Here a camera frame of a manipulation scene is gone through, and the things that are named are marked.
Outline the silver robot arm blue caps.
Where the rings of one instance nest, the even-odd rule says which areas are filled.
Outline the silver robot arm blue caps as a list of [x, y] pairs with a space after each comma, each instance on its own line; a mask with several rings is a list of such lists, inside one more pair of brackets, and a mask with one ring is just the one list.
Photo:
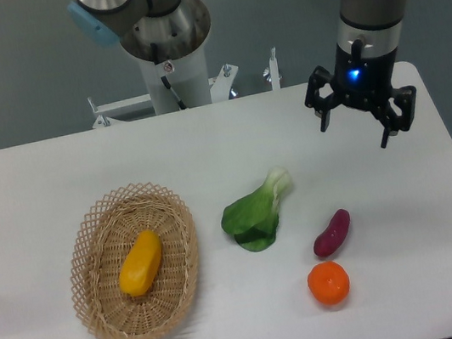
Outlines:
[[[337, 106], [370, 112], [391, 138], [411, 127], [416, 91], [395, 88], [393, 65], [406, 0], [341, 0], [335, 68], [317, 67], [305, 105], [327, 128]], [[138, 61], [157, 114], [215, 101], [204, 47], [211, 16], [201, 0], [71, 0], [76, 26], [99, 45], [121, 45]]]

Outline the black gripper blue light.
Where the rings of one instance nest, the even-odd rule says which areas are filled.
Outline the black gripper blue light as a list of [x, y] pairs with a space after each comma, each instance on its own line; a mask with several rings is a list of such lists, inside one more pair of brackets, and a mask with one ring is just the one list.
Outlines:
[[[336, 48], [334, 75], [322, 66], [314, 68], [307, 86], [305, 106], [320, 118], [320, 131], [330, 124], [330, 113], [338, 105], [375, 112], [383, 127], [381, 148], [399, 132], [408, 132], [415, 116], [416, 87], [393, 88], [393, 64], [397, 49], [370, 57], [364, 39], [353, 40], [350, 51]], [[333, 93], [322, 97], [320, 91], [331, 85]]]

